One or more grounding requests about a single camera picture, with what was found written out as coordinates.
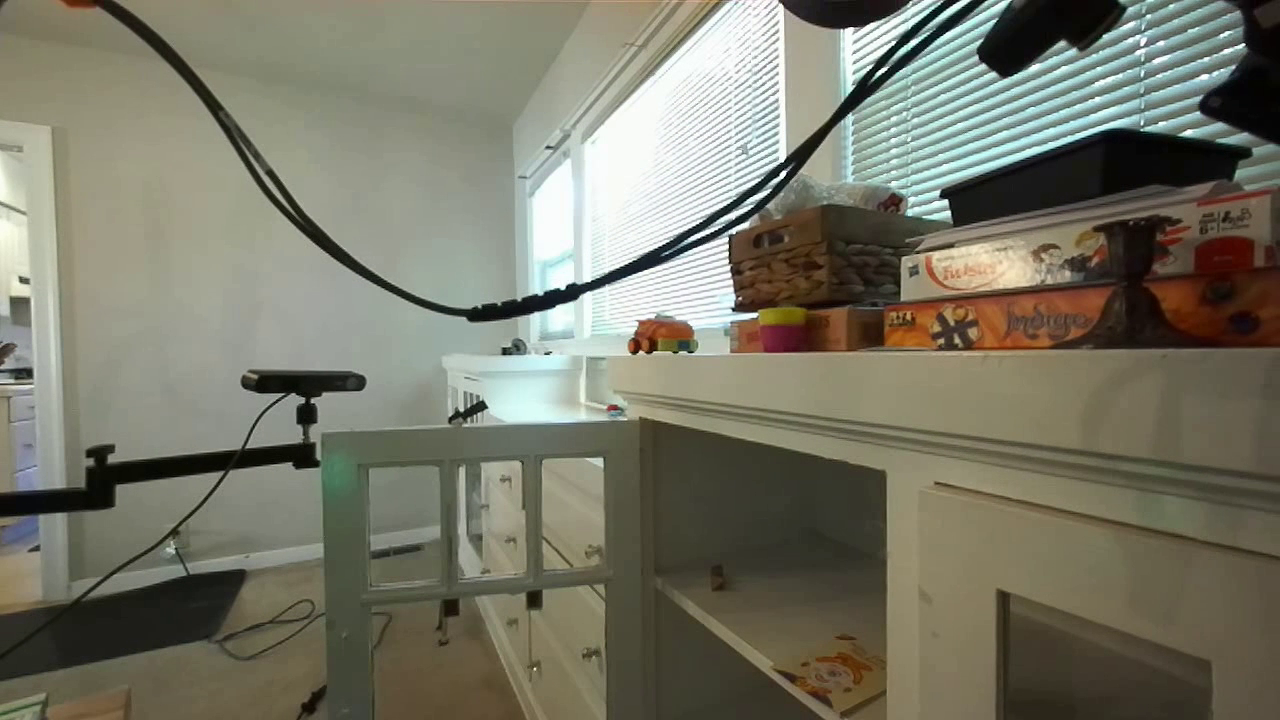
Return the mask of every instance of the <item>window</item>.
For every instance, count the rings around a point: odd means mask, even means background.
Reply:
[[[917,0],[884,22],[848,33],[850,79],[926,8],[932,0]],[[1097,49],[1060,44],[1011,79],[974,58],[1002,8],[984,4],[850,116],[850,181],[901,188],[912,214],[943,219],[939,188],[1103,129],[1250,144],[1234,181],[1280,181],[1275,146],[1199,116],[1199,96],[1241,58],[1233,4],[1131,0],[1123,22]]]
[[[714,8],[629,101],[576,144],[527,203],[539,289],[598,277],[708,214],[783,154],[783,13],[776,0]],[[581,243],[572,235],[581,166]],[[714,323],[733,311],[728,243],[585,297],[585,334],[622,334],[667,311]]]

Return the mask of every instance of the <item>shelf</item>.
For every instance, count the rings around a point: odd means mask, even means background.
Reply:
[[[713,587],[713,568],[664,573],[655,587],[788,697],[814,714],[840,720],[840,713],[794,692],[776,668],[829,646],[834,636],[855,636],[884,660],[884,559],[809,534],[724,555],[720,568],[728,573],[728,593]],[[880,720],[884,697],[850,714]]]

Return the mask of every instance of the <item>ceiling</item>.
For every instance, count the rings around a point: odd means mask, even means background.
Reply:
[[[443,105],[511,123],[588,0],[118,0],[194,69]],[[0,33],[148,51],[113,16],[0,0]]]

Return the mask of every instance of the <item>stacked boxes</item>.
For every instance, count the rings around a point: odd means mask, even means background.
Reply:
[[[1163,345],[1280,345],[1280,188],[1168,192],[932,232],[901,262],[887,346],[1065,346],[1131,311],[1113,222],[1155,227],[1142,300]]]

